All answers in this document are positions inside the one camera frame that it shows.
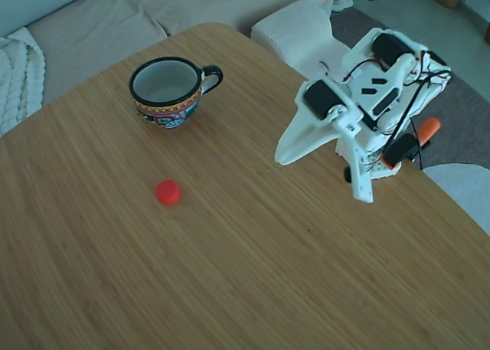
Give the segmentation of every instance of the shoe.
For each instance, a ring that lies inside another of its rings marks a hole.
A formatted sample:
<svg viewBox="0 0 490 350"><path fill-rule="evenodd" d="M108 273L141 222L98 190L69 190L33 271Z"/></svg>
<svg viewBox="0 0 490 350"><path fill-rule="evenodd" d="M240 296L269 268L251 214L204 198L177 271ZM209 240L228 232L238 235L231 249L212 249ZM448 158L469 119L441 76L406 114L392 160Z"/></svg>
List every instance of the shoe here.
<svg viewBox="0 0 490 350"><path fill-rule="evenodd" d="M340 12L344 9L351 8L354 5L354 0L334 0L332 11Z"/></svg>

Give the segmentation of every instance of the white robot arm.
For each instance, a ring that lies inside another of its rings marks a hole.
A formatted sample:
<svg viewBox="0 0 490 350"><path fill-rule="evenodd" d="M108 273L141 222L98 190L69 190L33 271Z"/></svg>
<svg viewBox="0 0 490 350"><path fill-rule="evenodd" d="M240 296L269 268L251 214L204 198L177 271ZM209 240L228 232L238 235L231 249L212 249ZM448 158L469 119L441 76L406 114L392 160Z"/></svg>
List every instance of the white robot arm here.
<svg viewBox="0 0 490 350"><path fill-rule="evenodd" d="M300 87L298 112L279 141L276 161L288 165L338 139L354 197L369 203L371 179L400 169L398 160L383 163L387 146L445 89L451 71L427 47L375 28L345 55L340 73L340 80L323 77Z"/></svg>

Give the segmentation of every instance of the gray rug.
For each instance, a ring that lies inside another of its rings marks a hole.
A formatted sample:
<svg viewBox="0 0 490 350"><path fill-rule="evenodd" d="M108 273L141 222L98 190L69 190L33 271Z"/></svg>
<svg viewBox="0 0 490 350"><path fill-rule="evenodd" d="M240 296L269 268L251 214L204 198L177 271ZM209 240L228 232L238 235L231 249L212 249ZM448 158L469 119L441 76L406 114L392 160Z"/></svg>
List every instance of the gray rug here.
<svg viewBox="0 0 490 350"><path fill-rule="evenodd" d="M332 27L335 38L352 47L372 28L385 26L351 8L333 15ZM440 119L443 127L423 152L424 167L462 163L490 169L490 103L454 76L414 120L418 125L431 116Z"/></svg>

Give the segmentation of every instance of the small red ball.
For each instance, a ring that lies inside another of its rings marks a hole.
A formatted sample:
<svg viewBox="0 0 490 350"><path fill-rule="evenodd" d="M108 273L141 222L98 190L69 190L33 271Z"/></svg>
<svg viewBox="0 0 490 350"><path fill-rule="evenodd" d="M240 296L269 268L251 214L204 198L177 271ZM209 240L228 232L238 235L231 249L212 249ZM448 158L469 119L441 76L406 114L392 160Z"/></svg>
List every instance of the small red ball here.
<svg viewBox="0 0 490 350"><path fill-rule="evenodd" d="M156 186L156 197L163 204L175 204L181 197L181 187L173 180L164 180Z"/></svg>

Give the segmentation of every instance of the mug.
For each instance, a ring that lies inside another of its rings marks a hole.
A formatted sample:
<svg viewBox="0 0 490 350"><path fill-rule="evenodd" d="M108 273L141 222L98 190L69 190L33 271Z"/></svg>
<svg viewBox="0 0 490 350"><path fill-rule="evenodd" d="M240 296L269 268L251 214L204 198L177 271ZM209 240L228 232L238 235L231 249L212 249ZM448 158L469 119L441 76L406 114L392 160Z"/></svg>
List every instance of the mug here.
<svg viewBox="0 0 490 350"><path fill-rule="evenodd" d="M129 91L144 120L170 129L189 119L202 95L222 81L223 72L215 65L199 68L182 57L160 57L133 73Z"/></svg>

